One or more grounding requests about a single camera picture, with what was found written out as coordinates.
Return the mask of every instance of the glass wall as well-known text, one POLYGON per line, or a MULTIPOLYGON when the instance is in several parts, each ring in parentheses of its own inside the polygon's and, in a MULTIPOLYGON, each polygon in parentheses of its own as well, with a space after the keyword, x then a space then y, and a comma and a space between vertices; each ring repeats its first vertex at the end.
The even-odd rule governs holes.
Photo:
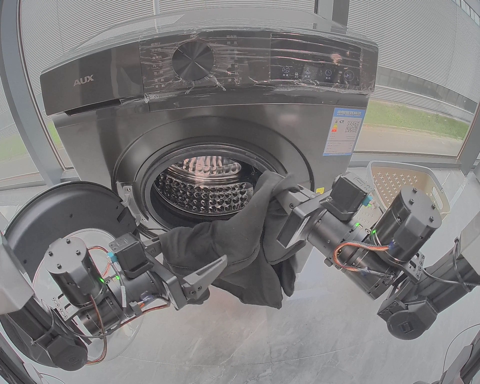
POLYGON ((349 27, 380 50, 356 152, 458 155, 480 99, 477 16, 463 0, 351 0, 349 27))
POLYGON ((13 122, 0 80, 0 181, 37 173, 13 122))
POLYGON ((50 142, 58 152, 63 167, 72 163, 43 106, 40 74, 54 61, 85 40, 114 24, 151 16, 151 0, 49 1, 22 0, 20 29, 27 72, 37 103, 47 127, 50 142))

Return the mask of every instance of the building facade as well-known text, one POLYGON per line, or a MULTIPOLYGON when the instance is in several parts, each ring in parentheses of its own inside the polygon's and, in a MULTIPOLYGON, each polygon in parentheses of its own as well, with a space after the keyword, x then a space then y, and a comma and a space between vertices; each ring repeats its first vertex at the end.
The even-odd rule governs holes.
POLYGON ((479 14, 479 0, 350 0, 348 27, 380 48, 374 95, 471 122, 480 99, 479 14))

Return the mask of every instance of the energy label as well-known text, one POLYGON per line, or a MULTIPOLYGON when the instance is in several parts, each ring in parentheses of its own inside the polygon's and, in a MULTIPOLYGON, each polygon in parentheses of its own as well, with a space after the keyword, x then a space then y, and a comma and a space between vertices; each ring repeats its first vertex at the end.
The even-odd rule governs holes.
POLYGON ((335 108, 324 156, 351 155, 364 117, 363 109, 335 108))

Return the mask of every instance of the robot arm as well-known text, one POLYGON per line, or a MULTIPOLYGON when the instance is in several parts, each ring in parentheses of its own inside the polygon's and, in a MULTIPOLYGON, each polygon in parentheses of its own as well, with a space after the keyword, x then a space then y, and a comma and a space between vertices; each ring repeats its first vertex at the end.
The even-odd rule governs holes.
MULTIPOLYGON (((373 299, 391 287, 378 315, 395 337, 420 336, 440 311, 480 284, 473 267, 480 269, 480 265, 472 251, 480 239, 480 214, 462 232, 463 246, 458 242, 424 270, 425 257, 419 250, 439 228, 441 217, 422 191, 402 189, 378 222, 365 228, 354 216, 362 204, 369 203, 370 187, 354 174, 339 176, 332 190, 323 195, 299 188, 276 196, 289 213, 278 241, 285 248, 310 242, 325 255, 328 266, 342 270, 373 299)), ((109 246, 112 265, 118 262, 120 266, 115 267, 119 287, 102 279, 80 239, 58 239, 50 245, 44 266, 73 307, 66 314, 36 300, 2 237, 0 261, 8 268, 0 270, 11 278, 0 281, 0 313, 7 313, 12 324, 40 345, 53 366, 73 371, 98 363, 101 360, 87 361, 89 339, 105 339, 134 318, 170 303, 179 310, 195 302, 227 265, 223 256, 178 279, 155 259, 161 253, 158 238, 142 243, 126 234, 109 246), (139 302, 155 298, 166 304, 141 309, 139 302), (92 336, 76 328, 75 316, 92 336)))
POLYGON ((89 339, 104 338, 144 313, 170 304, 177 310, 183 308, 189 300, 198 299, 227 265, 227 257, 222 256, 180 282, 153 256, 161 253, 158 238, 141 243, 132 234, 126 234, 109 246, 115 252, 110 254, 112 264, 118 261, 121 266, 121 271, 115 267, 120 286, 113 287, 101 277, 79 238, 58 239, 45 253, 45 268, 70 303, 67 314, 37 300, 1 235, 0 313, 7 314, 9 323, 17 331, 25 332, 32 345, 46 351, 55 367, 75 371, 100 362, 87 360, 85 343, 89 339), (145 311, 138 305, 157 298, 166 304, 145 311), (72 321, 75 316, 92 336, 81 333, 72 321))
POLYGON ((277 198, 290 212, 278 240, 284 245, 307 240, 373 299, 389 287, 378 315, 400 339, 422 335, 437 314, 480 285, 480 213, 462 231, 461 241, 424 269, 421 246, 439 228, 441 218, 428 196, 403 188, 372 228, 353 219, 367 198, 365 182, 341 175, 329 196, 311 191, 277 198))

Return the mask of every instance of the aux logo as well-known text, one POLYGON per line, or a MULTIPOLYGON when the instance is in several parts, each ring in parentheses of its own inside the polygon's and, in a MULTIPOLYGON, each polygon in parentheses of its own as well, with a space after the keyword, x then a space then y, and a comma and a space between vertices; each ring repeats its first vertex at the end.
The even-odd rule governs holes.
POLYGON ((93 75, 85 76, 84 78, 75 80, 75 82, 73 83, 73 86, 75 87, 76 85, 85 84, 85 83, 88 83, 89 81, 94 81, 93 75))

